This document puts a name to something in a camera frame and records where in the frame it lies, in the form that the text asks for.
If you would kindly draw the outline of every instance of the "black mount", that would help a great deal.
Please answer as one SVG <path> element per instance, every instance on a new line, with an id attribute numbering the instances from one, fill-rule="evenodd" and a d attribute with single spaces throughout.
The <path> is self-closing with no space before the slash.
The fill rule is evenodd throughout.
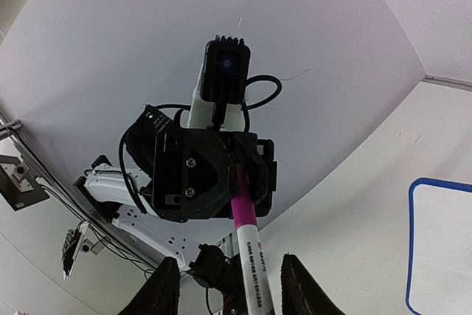
<path id="1" fill-rule="evenodd" d="M 206 45 L 200 96 L 213 106 L 213 129 L 219 131 L 228 104 L 240 105 L 246 93 L 251 51 L 241 38 L 217 35 Z"/>
<path id="2" fill-rule="evenodd" d="M 187 272 L 204 288 L 215 288 L 223 295 L 223 315 L 247 314 L 246 293 L 239 255 L 227 258 L 213 245 L 200 245 L 200 254 Z"/>
<path id="3" fill-rule="evenodd" d="M 163 219 L 231 218 L 244 166 L 256 215 L 268 214 L 276 188 L 274 143 L 256 134 L 168 125 L 157 135 L 153 181 L 140 193 Z"/>

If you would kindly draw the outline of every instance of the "wire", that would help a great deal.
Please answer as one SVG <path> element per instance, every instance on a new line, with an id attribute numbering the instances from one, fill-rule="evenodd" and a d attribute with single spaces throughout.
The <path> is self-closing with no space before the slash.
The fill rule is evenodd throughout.
<path id="1" fill-rule="evenodd" d="M 213 313 L 212 309 L 209 306 L 208 292 L 209 292 L 209 288 L 207 288 L 206 291 L 205 291 L 206 308 L 208 309 L 208 312 L 210 313 L 210 315 L 213 315 L 214 313 Z"/>
<path id="2" fill-rule="evenodd" d="M 146 210 L 145 205 L 142 203 L 141 198 L 139 197 L 136 185 L 134 184 L 134 180 L 132 180 L 130 176 L 126 173 L 125 158 L 123 157 L 123 151 L 125 149 L 125 140 L 126 140 L 126 137 L 129 135 L 130 130 L 131 130 L 131 127 L 126 130 L 126 132 L 123 134 L 123 136 L 119 140 L 119 146 L 118 146 L 119 168 L 123 174 L 126 189 L 128 190 L 136 207 L 139 208 L 142 214 L 147 214 L 148 211 Z"/>
<path id="3" fill-rule="evenodd" d="M 56 197 L 56 199 L 58 199 L 76 218 L 78 218 L 80 220 L 80 223 L 79 225 L 81 225 L 84 221 L 85 221 L 85 218 L 83 218 L 81 215 L 79 215 L 77 213 L 77 211 L 73 210 L 53 189 L 47 187 L 47 186 L 41 186 L 43 188 L 43 190 L 45 190 L 46 192 L 52 194 L 54 197 Z M 122 258 L 123 260 L 127 260 L 127 261 L 130 261 L 132 264 L 135 265 L 135 267 L 137 267 L 138 269 L 140 269 L 141 271 L 143 271 L 144 273 L 148 270 L 142 268 L 140 265 L 144 265 L 142 261 L 140 260 L 135 260 L 131 257 L 129 257 L 128 253 L 126 252 L 126 250 L 118 247 L 116 244 L 113 243 L 113 241 L 111 241 L 110 238 L 104 236 L 104 235 L 101 235 L 96 229 L 94 226 L 89 226 L 89 229 L 95 234 L 95 236 L 97 237 L 98 241 L 101 242 L 105 248 L 107 248 L 111 253 L 113 253 L 114 255 Z M 107 243 L 109 243 L 110 245 L 112 245 L 118 252 L 120 252 L 121 254 L 119 254 L 118 252 L 114 251 L 113 249 L 110 248 L 110 246 L 108 246 L 108 244 L 104 243 L 103 241 L 106 241 Z"/>
<path id="4" fill-rule="evenodd" d="M 35 159 L 35 162 L 41 166 L 41 168 L 44 170 L 45 173 L 47 173 L 47 175 L 49 175 L 49 177 L 51 178 L 51 180 L 53 180 L 57 186 L 59 186 L 60 189 L 62 189 L 62 191 L 67 194 L 67 191 L 62 187 L 61 183 L 54 177 L 54 175 L 52 175 L 51 173 L 49 173 L 49 169 L 48 167 L 36 156 L 36 153 L 26 144 L 26 142 L 23 140 L 23 138 L 21 138 L 21 136 L 18 134 L 17 130 L 15 130 L 14 128 L 11 128 L 11 130 L 13 132 L 15 132 L 15 136 L 16 138 L 18 139 L 18 141 L 23 145 L 23 148 L 26 149 L 28 151 L 28 153 L 32 156 L 32 158 Z M 62 197 L 60 197 L 59 193 L 57 193 L 56 191 L 54 191 L 52 188 L 50 187 L 47 187 L 47 186 L 44 186 L 44 185 L 41 185 L 41 188 L 47 192 L 47 193 L 50 193 L 51 195 L 53 195 L 57 200 L 59 200 L 60 203 L 63 204 L 63 206 L 65 208 L 67 208 L 68 211 L 70 211 L 71 214 L 73 214 L 74 217 L 76 217 L 77 219 L 79 219 L 79 221 L 82 223 L 84 222 L 86 219 L 77 211 L 75 210 L 72 206 L 70 206 L 67 202 L 64 201 L 64 199 Z M 74 201 L 72 198 L 70 198 L 70 201 L 73 203 L 73 205 L 75 205 L 75 207 L 83 214 L 83 215 L 88 215 L 87 212 L 85 212 L 83 210 L 83 208 L 76 202 Z M 93 227 L 93 226 L 90 226 L 90 229 L 92 229 L 92 231 L 94 233 L 98 233 L 98 231 Z M 113 243 L 111 241 L 110 238 L 108 237 L 103 237 L 102 236 L 102 239 L 103 240 L 107 240 L 115 249 L 119 250 L 121 253 L 125 253 L 125 254 L 128 254 L 128 251 L 118 247 L 115 243 Z M 134 260 L 134 259 L 131 259 L 127 256 L 123 256 L 123 255 L 119 255 L 117 253 L 115 253 L 113 250 L 111 250 L 108 246 L 105 246 L 107 249 L 109 249 L 111 252 L 113 252 L 114 254 L 116 254 L 117 256 L 123 258 L 124 260 L 129 260 L 130 262 L 132 262 L 132 264 L 134 264 L 136 267 L 138 267 L 139 269 L 141 269 L 142 271 L 144 271 L 144 269 L 142 269 L 139 265 L 137 265 L 137 263 L 139 264 L 143 264 L 142 261 L 140 260 Z"/>
<path id="5" fill-rule="evenodd" d="M 179 109 L 176 114 L 174 115 L 174 125 L 176 125 L 177 127 L 181 127 L 181 124 L 180 124 L 180 120 L 182 118 L 182 114 L 184 113 L 184 111 L 186 111 L 185 108 L 181 108 Z"/>
<path id="6" fill-rule="evenodd" d="M 95 172 L 95 173 L 109 173 L 109 174 L 115 174 L 115 175 L 122 175 L 122 172 L 121 171 L 115 171 L 115 170 L 93 170 L 93 169 L 87 169 L 87 170 L 84 170 L 83 171 L 83 174 L 84 175 L 88 175 L 92 172 Z"/>
<path id="7" fill-rule="evenodd" d="M 249 105 L 248 110 L 253 110 L 255 108 L 259 108 L 261 106 L 264 106 L 264 105 L 270 103 L 273 99 L 275 99 L 277 96 L 279 96 L 280 93 L 282 92 L 282 82 L 280 81 L 280 79 L 278 79 L 276 77 L 273 77 L 272 75 L 256 75 L 255 77 L 250 77 L 248 79 L 247 83 L 246 83 L 246 87 L 251 85 L 251 84 L 260 83 L 260 82 L 264 82 L 264 81 L 274 83 L 275 85 L 277 85 L 277 88 L 275 89 L 275 91 L 271 95 L 269 95 L 264 100 L 261 100 L 258 103 L 254 103 L 252 105 Z"/>
<path id="8" fill-rule="evenodd" d="M 226 301 L 224 302 L 223 307 L 222 307 L 221 310 L 226 309 L 226 306 L 228 306 L 228 304 L 233 300 L 234 297 L 235 297 L 234 294 L 231 294 L 231 295 L 228 297 L 228 299 L 226 299 Z"/>
<path id="9" fill-rule="evenodd" d="M 243 110 L 244 116 L 244 131 L 249 132 L 249 130 L 251 129 L 251 118 L 249 117 L 249 111 L 246 101 L 243 101 L 241 103 L 241 109 Z"/>
<path id="10" fill-rule="evenodd" d="M 154 270 L 153 269 L 146 269 L 145 270 L 145 278 L 146 280 L 149 280 L 149 277 L 148 277 L 148 273 L 150 272 L 150 274 L 152 275 L 154 273 Z"/>
<path id="11" fill-rule="evenodd" d="M 154 108 L 158 110 L 163 110 L 166 108 L 179 108 L 179 111 L 177 112 L 177 114 L 182 115 L 181 113 L 182 111 L 190 110 L 190 105 L 182 105 L 180 103 L 165 103 L 163 105 L 154 106 Z M 129 135 L 130 131 L 131 131 L 131 127 L 126 130 L 126 132 L 121 137 L 121 140 L 119 141 L 119 146 L 118 146 L 119 168 L 124 177 L 126 189 L 128 190 L 128 193 L 133 199 L 133 202 L 135 203 L 135 205 L 138 207 L 138 209 L 141 211 L 142 214 L 147 214 L 148 211 L 146 210 L 145 205 L 142 203 L 142 200 L 139 197 L 138 189 L 136 187 L 136 184 L 134 183 L 134 180 L 126 173 L 125 158 L 123 154 L 124 154 L 124 149 L 125 149 L 126 137 Z"/>
<path id="12" fill-rule="evenodd" d="M 162 105 L 154 106 L 155 109 L 164 110 L 166 108 L 183 108 L 184 110 L 190 111 L 190 105 L 182 105 L 180 103 L 164 103 Z"/>

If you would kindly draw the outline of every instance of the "camera lens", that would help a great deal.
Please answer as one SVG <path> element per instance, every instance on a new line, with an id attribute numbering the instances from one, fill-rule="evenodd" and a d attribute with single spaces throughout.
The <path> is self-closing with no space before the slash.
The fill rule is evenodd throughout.
<path id="1" fill-rule="evenodd" d="M 239 63 L 234 55 L 222 55 L 218 58 L 218 69 L 225 74 L 234 74 Z"/>

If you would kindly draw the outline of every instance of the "camera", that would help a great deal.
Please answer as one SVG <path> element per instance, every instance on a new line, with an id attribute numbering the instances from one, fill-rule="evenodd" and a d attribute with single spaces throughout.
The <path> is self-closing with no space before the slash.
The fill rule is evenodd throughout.
<path id="1" fill-rule="evenodd" d="M 216 36 L 206 45 L 202 100 L 241 104 L 244 100 L 251 51 L 243 39 Z"/>

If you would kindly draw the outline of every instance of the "whiteboard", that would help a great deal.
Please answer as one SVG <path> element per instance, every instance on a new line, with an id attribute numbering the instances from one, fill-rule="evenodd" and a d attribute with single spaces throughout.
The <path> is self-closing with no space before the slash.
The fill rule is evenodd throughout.
<path id="1" fill-rule="evenodd" d="M 410 188 L 406 304 L 413 314 L 470 314 L 472 185 L 419 179 Z"/>

